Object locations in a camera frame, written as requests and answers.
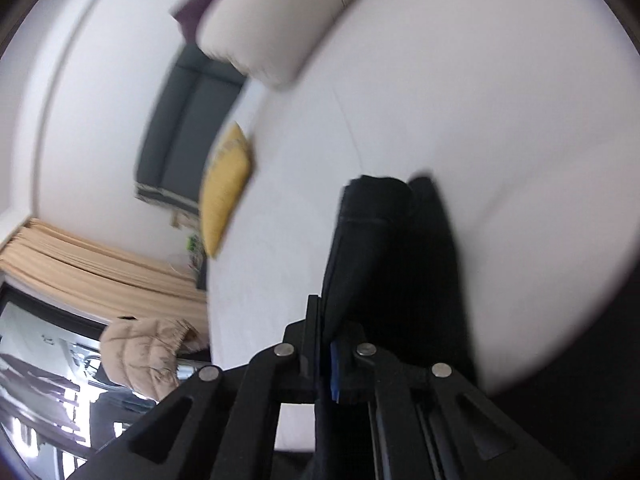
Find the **dark grey nightstand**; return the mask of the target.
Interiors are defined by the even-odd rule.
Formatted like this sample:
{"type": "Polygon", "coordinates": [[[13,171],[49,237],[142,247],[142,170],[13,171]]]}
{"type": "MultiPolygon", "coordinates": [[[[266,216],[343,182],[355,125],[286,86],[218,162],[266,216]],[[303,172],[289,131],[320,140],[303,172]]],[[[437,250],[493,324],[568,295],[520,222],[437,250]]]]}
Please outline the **dark grey nightstand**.
{"type": "Polygon", "coordinates": [[[196,274],[196,288],[198,290],[207,290],[207,268],[208,258],[206,253],[202,253],[201,262],[198,265],[198,274],[196,274]]]}

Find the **beige puffer jacket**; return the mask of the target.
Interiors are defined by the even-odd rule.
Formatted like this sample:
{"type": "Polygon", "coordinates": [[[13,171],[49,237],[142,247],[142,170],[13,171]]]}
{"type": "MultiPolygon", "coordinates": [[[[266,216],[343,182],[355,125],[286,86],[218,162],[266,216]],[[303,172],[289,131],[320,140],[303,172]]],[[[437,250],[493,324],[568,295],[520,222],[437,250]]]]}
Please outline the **beige puffer jacket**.
{"type": "Polygon", "coordinates": [[[181,318],[119,318],[100,336],[101,364],[111,382],[160,402],[180,386],[179,359],[208,345],[181,318]]]}

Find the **bed with white sheet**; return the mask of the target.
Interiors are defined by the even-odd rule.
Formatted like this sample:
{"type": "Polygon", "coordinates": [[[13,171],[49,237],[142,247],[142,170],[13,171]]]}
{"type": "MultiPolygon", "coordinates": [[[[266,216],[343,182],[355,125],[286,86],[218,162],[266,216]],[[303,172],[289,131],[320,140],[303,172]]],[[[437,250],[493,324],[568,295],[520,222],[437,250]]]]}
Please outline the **bed with white sheet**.
{"type": "Polygon", "coordinates": [[[492,390],[568,346],[637,258],[639,55],[603,0],[357,0],[236,117],[255,169],[209,263],[223,368],[303,317],[362,174],[434,177],[492,390]]]}

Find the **yellow cushion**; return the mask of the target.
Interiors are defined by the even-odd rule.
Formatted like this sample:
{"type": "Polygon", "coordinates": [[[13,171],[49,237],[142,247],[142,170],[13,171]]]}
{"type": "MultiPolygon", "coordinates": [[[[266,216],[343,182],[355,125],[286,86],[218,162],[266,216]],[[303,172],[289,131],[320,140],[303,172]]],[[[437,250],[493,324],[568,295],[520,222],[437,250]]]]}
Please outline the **yellow cushion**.
{"type": "Polygon", "coordinates": [[[234,122],[217,142],[200,193],[200,228],[204,252],[215,258],[224,232],[253,171],[252,149],[234,122]]]}

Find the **purple cushion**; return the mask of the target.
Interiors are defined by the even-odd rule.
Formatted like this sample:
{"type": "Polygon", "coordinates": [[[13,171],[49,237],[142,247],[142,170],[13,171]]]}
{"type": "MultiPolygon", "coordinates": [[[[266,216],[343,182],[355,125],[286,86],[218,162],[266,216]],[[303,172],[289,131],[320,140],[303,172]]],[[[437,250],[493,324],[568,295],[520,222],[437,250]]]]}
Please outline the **purple cushion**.
{"type": "Polygon", "coordinates": [[[187,44],[194,44],[198,25],[215,0],[180,0],[170,11],[187,44]]]}

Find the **beige curtain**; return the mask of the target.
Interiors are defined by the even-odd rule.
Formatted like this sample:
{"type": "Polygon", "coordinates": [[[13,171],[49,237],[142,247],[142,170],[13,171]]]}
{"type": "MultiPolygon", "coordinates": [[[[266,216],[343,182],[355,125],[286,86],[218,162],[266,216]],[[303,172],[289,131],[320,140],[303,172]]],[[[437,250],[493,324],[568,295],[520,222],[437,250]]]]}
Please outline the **beige curtain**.
{"type": "Polygon", "coordinates": [[[183,318],[208,332],[206,293],[193,274],[29,220],[1,249],[1,271],[82,314],[111,322],[183,318]]]}

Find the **folded cream duvet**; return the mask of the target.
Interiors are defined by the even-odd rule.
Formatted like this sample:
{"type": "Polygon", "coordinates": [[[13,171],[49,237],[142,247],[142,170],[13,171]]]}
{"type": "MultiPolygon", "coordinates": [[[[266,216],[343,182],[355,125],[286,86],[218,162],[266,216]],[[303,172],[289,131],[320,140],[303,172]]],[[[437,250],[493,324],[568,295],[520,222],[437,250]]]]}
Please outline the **folded cream duvet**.
{"type": "Polygon", "coordinates": [[[354,1],[215,0],[198,25],[196,44],[209,58],[284,88],[354,1]]]}

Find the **dark grey upholstered headboard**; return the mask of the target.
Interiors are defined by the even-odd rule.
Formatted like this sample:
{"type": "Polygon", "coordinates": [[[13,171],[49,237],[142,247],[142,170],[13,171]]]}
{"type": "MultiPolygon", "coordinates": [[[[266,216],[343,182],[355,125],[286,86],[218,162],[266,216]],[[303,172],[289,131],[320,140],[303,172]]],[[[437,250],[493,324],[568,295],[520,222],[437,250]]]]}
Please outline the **dark grey upholstered headboard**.
{"type": "Polygon", "coordinates": [[[245,77],[232,65],[186,44],[160,92],[139,153],[140,200],[198,215],[208,154],[238,99],[245,77]]]}

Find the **black denim pants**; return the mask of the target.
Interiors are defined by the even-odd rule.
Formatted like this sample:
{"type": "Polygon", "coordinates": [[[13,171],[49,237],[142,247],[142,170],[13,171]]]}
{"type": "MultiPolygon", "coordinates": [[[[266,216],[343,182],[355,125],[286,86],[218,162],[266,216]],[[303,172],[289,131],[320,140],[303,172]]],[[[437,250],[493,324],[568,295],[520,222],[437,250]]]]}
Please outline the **black denim pants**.
{"type": "Polygon", "coordinates": [[[326,272],[323,337],[374,344],[405,364],[477,381],[459,263],[434,181],[362,176],[344,187],[326,272]]]}

